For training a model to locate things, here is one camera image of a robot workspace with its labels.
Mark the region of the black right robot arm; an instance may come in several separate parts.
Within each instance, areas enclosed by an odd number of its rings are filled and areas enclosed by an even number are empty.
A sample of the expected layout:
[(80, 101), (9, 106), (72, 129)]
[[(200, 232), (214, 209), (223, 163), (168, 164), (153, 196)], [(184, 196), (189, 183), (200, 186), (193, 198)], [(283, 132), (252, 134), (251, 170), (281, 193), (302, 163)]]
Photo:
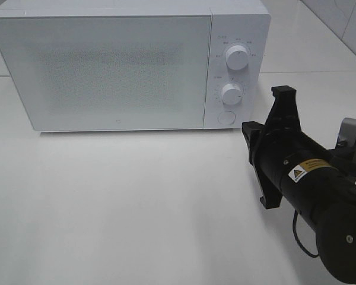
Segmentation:
[(316, 257), (329, 273), (356, 284), (356, 119), (343, 119), (335, 147), (326, 149), (302, 131), (296, 90), (271, 90), (275, 101), (265, 123), (241, 126), (260, 202), (271, 209), (286, 199), (314, 231)]

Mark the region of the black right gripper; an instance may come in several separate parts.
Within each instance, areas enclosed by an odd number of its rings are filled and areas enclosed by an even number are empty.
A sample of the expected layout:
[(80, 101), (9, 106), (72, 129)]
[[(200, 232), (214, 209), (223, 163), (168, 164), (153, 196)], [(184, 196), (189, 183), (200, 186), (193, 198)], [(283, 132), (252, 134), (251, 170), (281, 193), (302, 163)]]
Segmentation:
[(278, 208), (285, 198), (318, 235), (356, 233), (356, 184), (336, 165), (335, 148), (302, 131), (294, 88), (271, 91), (275, 101), (266, 122), (241, 126), (262, 205)]

